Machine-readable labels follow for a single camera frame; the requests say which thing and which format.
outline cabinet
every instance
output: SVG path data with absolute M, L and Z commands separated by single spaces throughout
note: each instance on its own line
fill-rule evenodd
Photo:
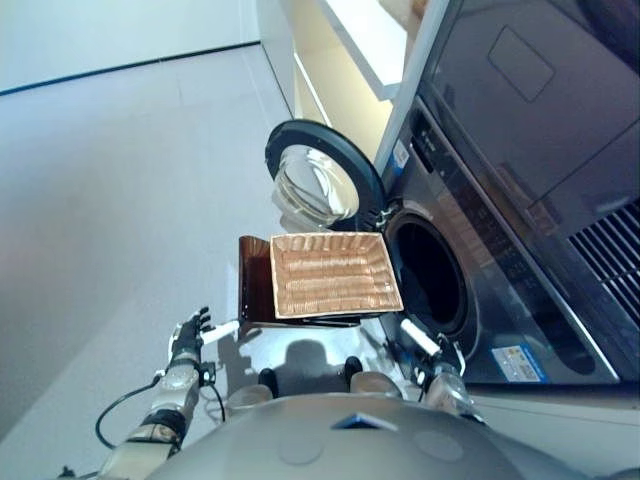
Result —
M 411 25 L 420 23 L 411 20 L 415 3 L 258 0 L 264 50 L 292 116 L 335 128 L 373 161 L 417 31 Z

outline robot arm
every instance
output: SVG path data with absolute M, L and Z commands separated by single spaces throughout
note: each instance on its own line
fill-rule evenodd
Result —
M 113 450 L 99 479 L 144 479 L 180 451 L 200 387 L 215 368 L 202 362 L 202 345 L 238 328 L 234 321 L 213 329 L 208 325 L 208 311 L 207 307 L 201 309 L 176 328 L 169 345 L 169 365 L 151 408 L 140 426 Z

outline baseboard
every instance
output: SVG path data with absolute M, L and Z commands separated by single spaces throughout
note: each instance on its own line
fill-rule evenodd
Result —
M 15 87 L 15 88 L 10 88 L 8 90 L 2 90 L 2 91 L 0 91 L 0 97 L 2 97 L 4 95 L 9 95 L 9 94 L 12 94 L 12 93 L 23 92 L 25 90 L 31 90 L 33 88 L 39 88 L 39 87 L 46 87 L 46 86 L 49 86 L 49 85 L 55 85 L 56 83 L 68 82 L 70 80 L 77 80 L 79 78 L 92 77 L 94 75 L 100 75 L 102 73 L 117 72 L 118 70 L 125 70 L 127 68 L 142 67 L 144 65 L 151 65 L 153 63 L 169 62 L 171 60 L 180 60 L 182 58 L 196 57 L 198 55 L 207 55 L 209 53 L 224 52 L 226 50 L 234 50 L 236 48 L 251 47 L 251 46 L 259 45 L 259 44 L 260 44 L 259 41 L 247 42 L 247 43 L 239 43 L 239 44 L 236 44 L 236 45 L 228 45 L 226 47 L 210 48 L 210 49 L 207 49 L 207 50 L 199 50 L 197 52 L 190 52 L 190 53 L 181 53 L 179 55 L 171 55 L 171 56 L 168 56 L 168 57 L 161 57 L 161 58 L 156 58 L 156 59 L 153 59 L 153 60 L 144 60 L 142 62 L 128 63 L 126 65 L 120 65 L 120 66 L 117 66 L 117 67 L 109 67 L 109 68 L 103 68 L 103 69 L 100 69 L 100 70 L 93 70 L 91 72 L 78 73 L 76 75 L 69 75 L 67 77 L 54 78 L 52 80 L 46 80 L 44 82 L 32 83 L 32 84 L 29 84 L 29 85 L 23 85 L 21 87 Z

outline vent grille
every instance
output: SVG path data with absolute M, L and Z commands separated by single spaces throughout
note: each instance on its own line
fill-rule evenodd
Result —
M 618 304 L 640 327 L 640 199 L 569 237 Z

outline door glass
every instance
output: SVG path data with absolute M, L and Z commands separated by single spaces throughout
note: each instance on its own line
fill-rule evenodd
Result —
M 283 151 L 275 186 L 284 213 L 315 227 L 328 227 L 358 211 L 358 192 L 349 175 L 313 147 L 291 145 Z

